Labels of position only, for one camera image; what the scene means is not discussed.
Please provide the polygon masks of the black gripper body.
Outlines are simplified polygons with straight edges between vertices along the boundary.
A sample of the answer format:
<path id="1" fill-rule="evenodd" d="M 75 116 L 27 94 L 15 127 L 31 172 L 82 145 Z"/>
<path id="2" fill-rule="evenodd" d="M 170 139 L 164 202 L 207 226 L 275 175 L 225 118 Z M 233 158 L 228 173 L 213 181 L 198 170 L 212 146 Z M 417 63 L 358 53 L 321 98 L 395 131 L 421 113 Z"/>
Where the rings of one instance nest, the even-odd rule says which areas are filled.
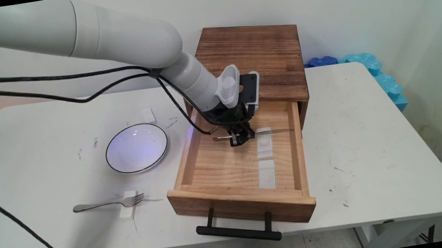
<path id="1" fill-rule="evenodd" d="M 224 104 L 218 104 L 211 110 L 205 111 L 205 118 L 215 126 L 222 126 L 224 129 L 232 128 L 234 125 L 241 125 L 248 121 L 248 109 L 246 104 L 241 102 L 232 108 Z"/>

